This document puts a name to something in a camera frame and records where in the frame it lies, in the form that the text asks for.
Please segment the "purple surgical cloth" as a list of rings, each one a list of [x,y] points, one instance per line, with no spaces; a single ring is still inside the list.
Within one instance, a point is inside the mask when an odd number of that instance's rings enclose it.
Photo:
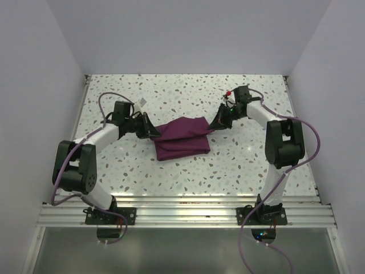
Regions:
[[[179,159],[187,156],[207,154],[210,145],[207,135],[209,123],[204,117],[180,117],[157,126],[160,137],[152,138],[158,161]]]

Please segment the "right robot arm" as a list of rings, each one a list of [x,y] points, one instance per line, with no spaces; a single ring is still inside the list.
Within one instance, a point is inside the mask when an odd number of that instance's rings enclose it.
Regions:
[[[270,110],[263,95],[251,95],[248,86],[239,86],[222,96],[217,114],[209,125],[210,130],[231,129],[233,121],[249,118],[266,131],[265,157],[269,169],[265,184],[254,205],[238,207],[239,225],[286,225],[287,217],[283,207],[283,193],[290,175],[290,168],[296,166],[305,155],[302,123],[293,118]]]

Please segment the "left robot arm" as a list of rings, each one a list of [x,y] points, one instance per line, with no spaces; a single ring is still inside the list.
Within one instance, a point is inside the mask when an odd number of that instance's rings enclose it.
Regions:
[[[99,210],[98,217],[104,223],[117,221],[119,211],[113,206],[115,198],[98,183],[97,154],[129,133],[136,134],[139,139],[161,136],[146,112],[134,110],[134,103],[117,101],[113,111],[103,118],[102,125],[95,131],[59,143],[52,175],[53,206],[78,197]]]

